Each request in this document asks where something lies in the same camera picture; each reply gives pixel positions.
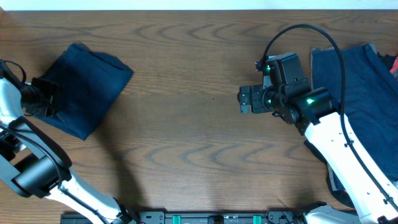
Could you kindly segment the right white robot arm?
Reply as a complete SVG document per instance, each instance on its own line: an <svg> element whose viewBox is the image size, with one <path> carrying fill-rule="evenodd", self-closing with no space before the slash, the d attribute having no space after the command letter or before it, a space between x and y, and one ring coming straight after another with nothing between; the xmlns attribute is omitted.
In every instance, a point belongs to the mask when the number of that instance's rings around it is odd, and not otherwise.
<svg viewBox="0 0 398 224"><path fill-rule="evenodd" d="M289 52L256 62L262 84L242 86L242 114L272 113L294 125L320 152L343 184L355 214L320 205L302 223L397 223L397 189L365 150L340 104L324 88L312 89L299 57Z"/></svg>

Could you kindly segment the dark navy shorts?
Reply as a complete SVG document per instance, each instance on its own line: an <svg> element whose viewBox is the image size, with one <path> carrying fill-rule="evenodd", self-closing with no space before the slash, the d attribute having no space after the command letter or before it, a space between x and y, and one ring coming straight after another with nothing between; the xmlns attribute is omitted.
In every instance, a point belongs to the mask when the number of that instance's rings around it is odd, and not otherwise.
<svg viewBox="0 0 398 224"><path fill-rule="evenodd" d="M85 140L100 125L134 71L117 57L71 44L40 77L58 84L54 115L37 119Z"/></svg>

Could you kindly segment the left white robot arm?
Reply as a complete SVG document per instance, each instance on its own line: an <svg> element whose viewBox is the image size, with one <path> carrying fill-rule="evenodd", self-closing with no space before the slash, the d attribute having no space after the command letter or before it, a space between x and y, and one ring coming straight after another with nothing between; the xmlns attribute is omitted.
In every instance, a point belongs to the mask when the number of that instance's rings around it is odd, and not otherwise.
<svg viewBox="0 0 398 224"><path fill-rule="evenodd" d="M115 198L102 194L73 170L66 152L27 117L53 111L54 83L27 83L1 61L1 180L21 197L47 198L91 223L139 223Z"/></svg>

